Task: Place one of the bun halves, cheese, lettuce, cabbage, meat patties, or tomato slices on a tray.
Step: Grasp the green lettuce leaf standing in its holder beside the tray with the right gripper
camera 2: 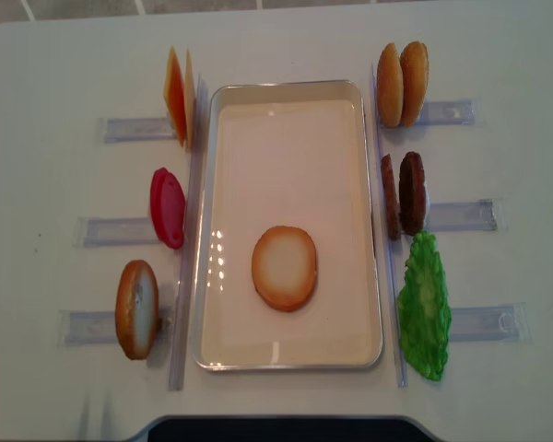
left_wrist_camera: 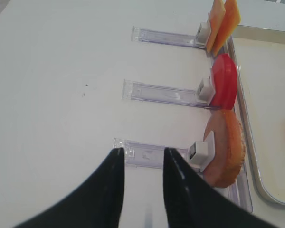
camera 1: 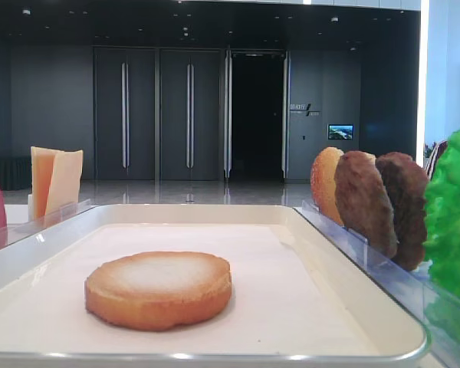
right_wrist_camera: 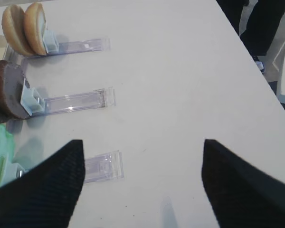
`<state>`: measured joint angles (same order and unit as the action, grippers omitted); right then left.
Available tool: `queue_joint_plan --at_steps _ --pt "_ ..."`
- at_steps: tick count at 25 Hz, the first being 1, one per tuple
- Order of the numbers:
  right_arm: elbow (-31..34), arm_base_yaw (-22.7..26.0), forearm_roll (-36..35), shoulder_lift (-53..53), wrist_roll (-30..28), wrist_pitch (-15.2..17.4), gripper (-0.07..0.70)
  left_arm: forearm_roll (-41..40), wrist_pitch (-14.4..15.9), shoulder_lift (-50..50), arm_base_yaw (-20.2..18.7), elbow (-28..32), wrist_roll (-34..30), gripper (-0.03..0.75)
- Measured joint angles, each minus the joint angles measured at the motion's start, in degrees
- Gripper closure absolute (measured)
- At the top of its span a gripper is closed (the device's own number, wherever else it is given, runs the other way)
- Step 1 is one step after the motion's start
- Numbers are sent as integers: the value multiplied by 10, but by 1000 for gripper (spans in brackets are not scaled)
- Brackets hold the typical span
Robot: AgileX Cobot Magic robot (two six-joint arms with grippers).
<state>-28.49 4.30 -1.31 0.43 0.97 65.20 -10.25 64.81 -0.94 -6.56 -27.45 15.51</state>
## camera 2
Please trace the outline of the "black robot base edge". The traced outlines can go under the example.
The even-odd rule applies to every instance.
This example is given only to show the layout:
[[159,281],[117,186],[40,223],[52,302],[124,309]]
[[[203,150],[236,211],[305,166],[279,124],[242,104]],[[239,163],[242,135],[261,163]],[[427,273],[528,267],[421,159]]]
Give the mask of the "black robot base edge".
[[192,417],[161,421],[146,441],[435,441],[405,420],[350,417]]

